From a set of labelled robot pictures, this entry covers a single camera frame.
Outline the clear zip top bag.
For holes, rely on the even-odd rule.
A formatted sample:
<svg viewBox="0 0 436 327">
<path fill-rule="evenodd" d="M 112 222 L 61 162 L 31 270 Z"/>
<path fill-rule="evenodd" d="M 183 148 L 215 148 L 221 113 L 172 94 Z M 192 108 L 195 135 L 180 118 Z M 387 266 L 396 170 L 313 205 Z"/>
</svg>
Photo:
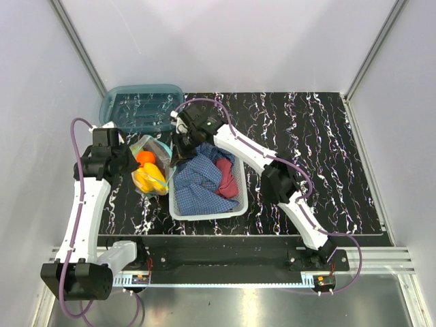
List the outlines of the clear zip top bag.
<svg viewBox="0 0 436 327">
<path fill-rule="evenodd" d="M 170 147 L 152 136 L 143 135 L 130 146 L 130 151 L 139 164 L 131 174 L 136 192 L 148 198 L 165 196 L 175 173 L 170 167 Z"/>
</svg>

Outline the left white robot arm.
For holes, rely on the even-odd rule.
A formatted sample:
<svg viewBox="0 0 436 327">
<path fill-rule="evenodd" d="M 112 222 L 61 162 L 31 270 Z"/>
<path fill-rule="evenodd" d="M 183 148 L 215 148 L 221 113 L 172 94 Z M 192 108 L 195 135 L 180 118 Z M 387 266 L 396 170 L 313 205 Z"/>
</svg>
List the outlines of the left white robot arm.
<svg viewBox="0 0 436 327">
<path fill-rule="evenodd" d="M 74 165 L 74 201 L 61 247 L 51 263 L 42 265 L 40 277 L 61 302 L 105 300 L 116 275 L 126 266 L 141 269 L 147 253 L 133 241 L 116 241 L 97 252 L 104 205 L 115 179 L 138 167 L 116 127 L 95 128 L 92 143 L 77 154 Z"/>
</svg>

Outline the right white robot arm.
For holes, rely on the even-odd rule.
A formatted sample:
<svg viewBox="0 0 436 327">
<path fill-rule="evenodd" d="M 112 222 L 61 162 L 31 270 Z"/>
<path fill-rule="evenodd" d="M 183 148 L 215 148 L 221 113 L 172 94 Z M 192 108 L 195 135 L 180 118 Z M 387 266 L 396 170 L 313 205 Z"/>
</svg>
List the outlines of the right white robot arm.
<svg viewBox="0 0 436 327">
<path fill-rule="evenodd" d="M 173 160 L 187 160 L 197 146 L 209 143 L 233 154 L 261 178 L 264 199 L 277 205 L 302 237 L 312 267 L 324 270 L 334 261 L 337 244 L 314 217 L 307 204 L 313 190 L 308 175 L 277 152 L 260 146 L 233 127 L 225 116 L 206 114 L 194 106 L 197 99 L 181 104 L 170 114 L 176 131 L 173 135 Z"/>
</svg>

